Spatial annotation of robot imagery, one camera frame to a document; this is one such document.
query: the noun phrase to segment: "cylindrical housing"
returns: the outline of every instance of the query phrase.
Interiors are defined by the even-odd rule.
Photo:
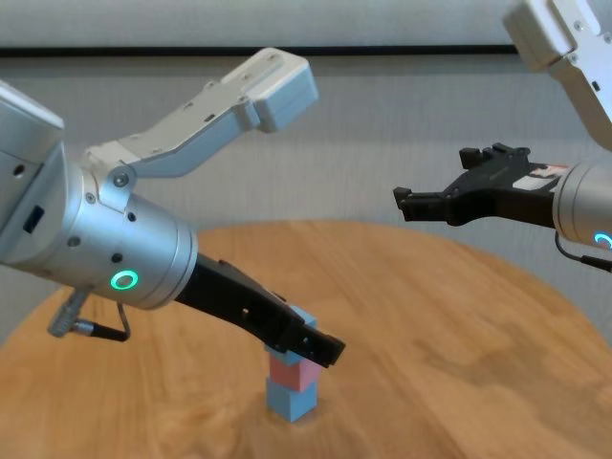
[[[553,218],[565,239],[612,250],[612,164],[574,166],[557,186]]]
[[[42,263],[37,260],[36,272],[141,309],[174,299],[197,259],[193,228],[137,195],[118,212],[99,202],[89,171],[70,167],[68,175],[58,243]]]

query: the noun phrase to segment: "white wall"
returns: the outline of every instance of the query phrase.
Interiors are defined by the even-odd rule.
[[[2,0],[0,47],[510,44],[515,1]]]
[[[238,62],[5,59],[0,78],[66,120],[68,152],[76,156],[88,144],[147,127]],[[610,277],[561,258],[550,230],[495,219],[460,229],[409,225],[391,192],[395,186],[442,189],[462,172],[457,152],[464,146],[530,146],[534,161],[542,162],[606,158],[555,82],[528,74],[515,56],[329,57],[312,63],[321,101],[300,122],[274,136],[249,134],[190,176],[141,182],[138,192],[202,229],[341,218],[444,234],[552,283],[612,339]],[[51,288],[0,270],[0,336]]]

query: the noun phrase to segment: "label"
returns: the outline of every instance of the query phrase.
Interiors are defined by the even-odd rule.
[[[565,172],[567,172],[567,166],[565,165],[545,165],[514,182],[513,187],[527,191],[543,189],[557,181]]]

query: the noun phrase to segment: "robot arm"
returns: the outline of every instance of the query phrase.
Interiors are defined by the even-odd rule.
[[[523,0],[505,24],[531,70],[547,69],[560,81],[591,137],[612,151],[612,35],[601,31],[586,0]],[[466,148],[460,154],[468,172],[457,181],[441,193],[397,188],[396,203],[406,221],[460,226],[498,216],[612,250],[612,165],[535,164],[529,153],[502,144]],[[612,270],[590,257],[574,259]]]
[[[279,352],[329,366],[344,344],[305,325],[279,295],[198,253],[194,229],[133,193],[139,177],[179,177],[243,132],[274,132],[317,100],[308,62],[265,49],[151,129],[66,161],[63,122],[0,86],[0,263],[75,290],[49,332],[123,341],[123,304],[176,300],[233,323]],[[80,318],[88,295],[117,301],[125,329]]]

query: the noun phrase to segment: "green led ring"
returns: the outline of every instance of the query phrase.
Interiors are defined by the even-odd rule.
[[[132,280],[127,285],[120,285],[119,280],[123,277],[129,277]],[[136,284],[138,284],[138,274],[131,270],[119,271],[111,279],[111,287],[115,290],[130,290],[136,287]]]

